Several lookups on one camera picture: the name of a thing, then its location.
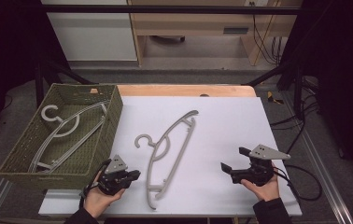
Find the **white cabinet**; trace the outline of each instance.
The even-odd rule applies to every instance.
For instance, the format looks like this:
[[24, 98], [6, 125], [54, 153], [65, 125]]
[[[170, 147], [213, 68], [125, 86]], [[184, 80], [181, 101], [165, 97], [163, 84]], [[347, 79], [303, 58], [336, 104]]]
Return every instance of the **white cabinet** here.
[[[126, 5], [124, 0], [42, 0], [42, 4]], [[48, 13], [68, 61], [136, 61], [128, 13]]]

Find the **white table surface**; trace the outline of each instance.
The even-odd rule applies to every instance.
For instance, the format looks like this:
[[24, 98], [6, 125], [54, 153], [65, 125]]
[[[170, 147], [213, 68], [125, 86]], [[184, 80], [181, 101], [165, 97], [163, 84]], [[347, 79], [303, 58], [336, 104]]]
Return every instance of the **white table surface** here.
[[[165, 97], [124, 96], [120, 124], [110, 158], [118, 154], [127, 163], [128, 170], [139, 170], [134, 181], [119, 201], [104, 212], [113, 217], [246, 217], [254, 216], [252, 205], [256, 196], [242, 185], [233, 184], [229, 175], [220, 169], [226, 163], [233, 169], [247, 169], [249, 158], [238, 153], [239, 147], [253, 149], [258, 144], [277, 149], [270, 125], [259, 97]], [[135, 138], [142, 133], [159, 141], [175, 121], [191, 110], [196, 127], [182, 159], [165, 194], [147, 204], [147, 169], [153, 151], [148, 141]], [[171, 148], [167, 156], [154, 162], [151, 184], [160, 184], [166, 178], [181, 149], [188, 126], [179, 124], [170, 132]], [[282, 161], [275, 166], [284, 170]], [[300, 216], [297, 204], [287, 182], [278, 178], [281, 198], [290, 216]], [[69, 217], [78, 210], [80, 189], [50, 189], [39, 214]]]

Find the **black sleeve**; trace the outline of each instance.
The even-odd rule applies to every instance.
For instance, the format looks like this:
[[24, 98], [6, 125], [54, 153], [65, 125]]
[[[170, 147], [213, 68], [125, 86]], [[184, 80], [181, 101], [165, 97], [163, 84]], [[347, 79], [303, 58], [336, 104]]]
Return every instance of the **black sleeve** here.
[[69, 217], [64, 224], [98, 224], [98, 222], [86, 209], [80, 208], [74, 215]]
[[281, 198], [268, 202], [260, 201], [253, 205], [253, 210], [255, 211], [256, 219], [261, 224], [292, 223]]

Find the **green plastic basket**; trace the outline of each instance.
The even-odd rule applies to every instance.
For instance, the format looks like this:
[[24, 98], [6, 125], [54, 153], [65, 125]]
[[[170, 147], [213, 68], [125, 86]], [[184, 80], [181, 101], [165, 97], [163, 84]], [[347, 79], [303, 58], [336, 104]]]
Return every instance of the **green plastic basket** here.
[[[56, 105], [58, 109], [46, 110], [48, 118], [68, 119], [81, 109], [108, 101], [106, 115], [103, 108], [95, 108], [79, 116], [79, 125], [65, 137], [53, 138], [46, 147], [40, 162], [51, 164], [98, 124], [105, 121], [62, 165], [51, 174], [30, 173], [28, 169], [36, 152], [48, 136], [60, 126], [58, 121], [42, 119], [42, 109]], [[0, 167], [0, 176], [30, 189], [82, 189], [99, 165], [109, 158], [118, 128], [123, 103], [115, 85], [51, 85], [45, 99], [37, 109], [15, 147]], [[68, 121], [58, 133], [66, 133], [76, 119]]]

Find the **hand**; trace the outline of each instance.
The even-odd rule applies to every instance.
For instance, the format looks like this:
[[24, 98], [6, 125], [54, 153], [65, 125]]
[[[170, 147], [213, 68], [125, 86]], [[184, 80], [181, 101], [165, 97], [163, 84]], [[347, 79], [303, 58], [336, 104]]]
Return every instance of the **hand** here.
[[273, 175], [273, 177], [261, 187], [258, 187], [245, 179], [241, 180], [241, 184], [244, 185], [250, 191], [252, 191], [259, 201], [265, 200], [266, 202], [268, 202], [273, 199], [279, 198], [278, 180], [276, 175]]
[[115, 195], [106, 195], [98, 188], [93, 188], [87, 194], [86, 200], [84, 202], [84, 209], [92, 215], [94, 218], [98, 218], [104, 211], [115, 201], [121, 198], [125, 189], [119, 190]]

